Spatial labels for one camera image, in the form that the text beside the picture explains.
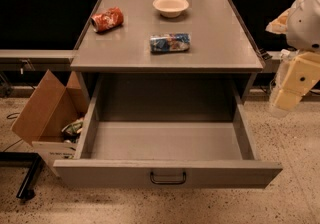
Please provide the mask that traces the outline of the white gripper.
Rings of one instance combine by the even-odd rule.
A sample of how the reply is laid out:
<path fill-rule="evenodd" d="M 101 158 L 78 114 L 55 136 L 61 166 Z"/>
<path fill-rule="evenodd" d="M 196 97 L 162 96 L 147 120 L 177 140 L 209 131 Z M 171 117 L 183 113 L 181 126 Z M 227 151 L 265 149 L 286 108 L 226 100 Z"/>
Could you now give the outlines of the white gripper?
<path fill-rule="evenodd" d="M 286 34 L 287 43 L 303 52 L 283 56 L 269 98 L 271 112 L 290 112 L 320 81 L 320 0 L 295 0 L 269 22 L 266 31 Z"/>

